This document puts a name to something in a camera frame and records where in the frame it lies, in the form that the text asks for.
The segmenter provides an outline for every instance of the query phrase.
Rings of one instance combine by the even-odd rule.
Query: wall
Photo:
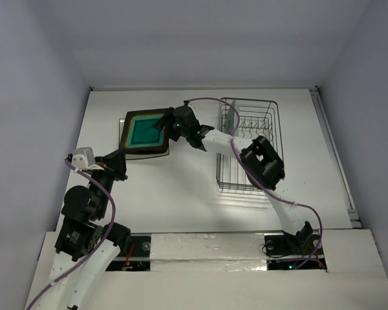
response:
[[[0,0],[0,310],[24,309],[89,88],[42,1]]]
[[[388,275],[388,1],[371,1],[321,97],[356,208]]]
[[[92,86],[320,84],[368,0],[47,0]]]

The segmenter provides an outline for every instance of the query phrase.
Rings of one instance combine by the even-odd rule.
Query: dish rack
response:
[[[255,139],[257,136],[264,136],[272,144],[281,159],[285,160],[279,109],[275,101],[244,98],[222,98],[222,100],[228,103],[235,100],[238,106],[240,114],[238,137]],[[220,131],[224,130],[229,109],[230,107],[223,103],[219,106],[218,129]],[[221,192],[236,190],[242,191],[243,194],[253,194],[253,192],[260,191],[250,183],[246,173],[235,158],[222,154],[217,154],[216,179]]]

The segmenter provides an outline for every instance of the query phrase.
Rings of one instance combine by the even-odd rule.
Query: wire dish rack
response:
[[[279,109],[275,101],[244,98],[222,98],[222,100],[228,103],[235,100],[238,106],[240,114],[238,137],[255,139],[258,136],[264,136],[270,141],[282,160],[285,160]],[[229,106],[220,104],[218,122],[220,131],[224,130],[229,109]],[[229,190],[227,192],[253,194],[253,192],[260,191],[250,183],[246,173],[235,158],[222,154],[217,154],[216,179],[221,192]]]

